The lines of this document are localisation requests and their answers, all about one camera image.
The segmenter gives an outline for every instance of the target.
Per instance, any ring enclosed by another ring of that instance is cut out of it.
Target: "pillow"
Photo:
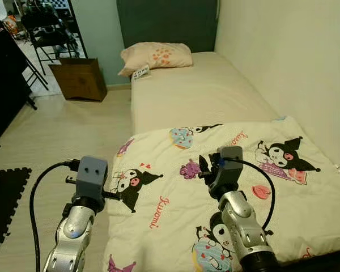
[[[139,42],[121,52],[125,67],[118,73],[125,77],[148,65],[152,68],[184,67],[193,64],[192,53],[185,44]]]

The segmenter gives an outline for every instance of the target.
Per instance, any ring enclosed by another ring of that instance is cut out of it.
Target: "teal headboard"
[[[125,47],[141,41],[214,51],[218,0],[117,0]]]

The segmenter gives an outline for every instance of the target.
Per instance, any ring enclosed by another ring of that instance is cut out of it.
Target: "tiled floor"
[[[83,49],[82,46],[80,44],[80,41],[78,38],[76,38],[77,40],[77,44],[79,47],[79,56],[80,58],[84,58],[84,53],[83,53]],[[38,71],[40,72],[41,75],[43,75],[43,71],[40,67],[38,58],[36,56],[34,47],[31,45],[30,41],[16,41],[17,45],[19,46],[19,48],[23,51],[23,53],[27,56],[27,58],[34,64],[34,66],[38,69]],[[52,47],[45,47],[44,50],[47,53],[53,53],[53,49]],[[39,57],[41,59],[46,59],[46,55],[43,53],[43,51],[41,49],[38,49],[38,54]],[[61,58],[66,58],[69,57],[68,53],[61,53],[60,55]],[[34,82],[33,86],[31,87],[32,92],[33,92],[33,96],[34,97],[38,97],[38,96],[47,96],[47,95],[56,95],[56,94],[60,94],[61,93],[61,89],[51,71],[51,69],[49,68],[48,64],[53,64],[50,61],[45,61],[42,62],[44,71],[46,73],[46,75],[43,75],[45,80],[48,82],[48,88],[49,90],[47,91],[43,85],[37,80]],[[60,64],[59,61],[55,60],[54,64]],[[29,68],[27,68],[24,73],[23,73],[24,77],[27,79],[30,77],[31,75],[31,70]]]
[[[38,110],[24,106],[0,138],[0,169],[32,168],[31,177],[9,225],[10,236],[0,247],[0,271],[35,270],[35,251],[29,218],[29,195],[38,175],[50,165],[84,155],[112,158],[131,136],[130,90],[110,91],[102,103],[66,101],[62,95],[36,99]],[[62,209],[75,192],[65,184],[69,169],[56,169],[37,189],[35,214],[42,266],[54,247]],[[101,271],[107,243],[108,217],[99,213],[86,250],[85,271]]]

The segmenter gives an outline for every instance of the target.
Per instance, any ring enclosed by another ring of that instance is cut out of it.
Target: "mattress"
[[[172,127],[138,134],[117,153],[103,271],[240,271],[218,202],[198,178],[198,158],[241,146],[275,187],[267,241],[282,263],[340,250],[340,173],[287,117],[268,122]],[[263,225],[272,191],[244,166],[239,190]]]
[[[172,126],[232,121],[269,121],[270,105],[226,59],[215,52],[193,54],[192,67],[155,69],[132,80],[135,134]]]

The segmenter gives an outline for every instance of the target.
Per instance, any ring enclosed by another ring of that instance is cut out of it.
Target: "brown box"
[[[49,65],[66,100],[101,102],[106,84],[94,58],[60,58],[61,65]]]

